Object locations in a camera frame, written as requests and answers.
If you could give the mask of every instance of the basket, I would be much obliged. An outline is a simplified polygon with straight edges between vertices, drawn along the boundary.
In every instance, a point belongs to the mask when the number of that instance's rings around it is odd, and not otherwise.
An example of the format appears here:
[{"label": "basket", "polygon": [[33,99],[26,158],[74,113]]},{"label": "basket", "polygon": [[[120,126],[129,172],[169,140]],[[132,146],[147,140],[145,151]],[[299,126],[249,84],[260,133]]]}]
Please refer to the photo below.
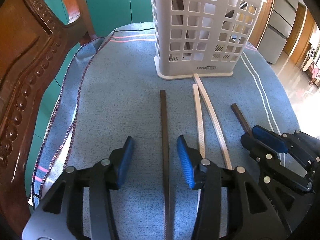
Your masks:
[{"label": "basket", "polygon": [[263,0],[151,0],[163,79],[231,76]]}]

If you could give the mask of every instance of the metal rivet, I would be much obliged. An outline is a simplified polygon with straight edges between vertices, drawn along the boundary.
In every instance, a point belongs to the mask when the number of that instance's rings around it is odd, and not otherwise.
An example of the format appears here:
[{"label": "metal rivet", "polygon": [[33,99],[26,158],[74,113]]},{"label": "metal rivet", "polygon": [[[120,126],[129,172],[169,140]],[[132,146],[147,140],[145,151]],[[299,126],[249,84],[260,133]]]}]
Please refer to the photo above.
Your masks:
[{"label": "metal rivet", "polygon": [[102,164],[103,166],[107,166],[107,165],[110,164],[110,160],[109,160],[109,159],[103,159],[103,160],[101,161],[101,164]]},{"label": "metal rivet", "polygon": [[66,173],[73,173],[75,171],[75,168],[73,166],[69,166],[66,168]]},{"label": "metal rivet", "polygon": [[271,181],[271,178],[270,178],[269,176],[265,176],[265,177],[263,178],[263,182],[264,182],[265,184],[268,184],[270,181]]},{"label": "metal rivet", "polygon": [[242,167],[242,166],[239,166],[239,167],[237,167],[237,171],[238,171],[239,173],[245,173],[245,168]]},{"label": "metal rivet", "polygon": [[208,159],[202,159],[202,160],[200,161],[200,163],[201,163],[203,166],[208,166],[208,165],[210,165],[210,161],[209,161]]}]

